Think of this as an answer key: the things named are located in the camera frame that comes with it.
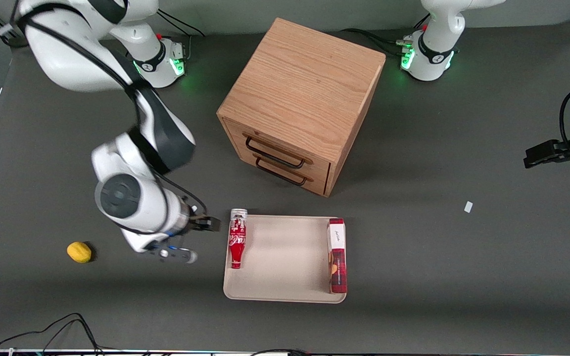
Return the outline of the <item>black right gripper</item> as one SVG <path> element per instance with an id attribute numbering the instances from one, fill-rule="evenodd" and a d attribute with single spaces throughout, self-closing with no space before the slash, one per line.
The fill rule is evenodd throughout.
<path id="1" fill-rule="evenodd" d="M 219 232 L 220 220 L 212 216 L 205 216 L 204 214 L 191 214 L 185 227 L 185 233 L 187 234 L 192 231 Z"/>

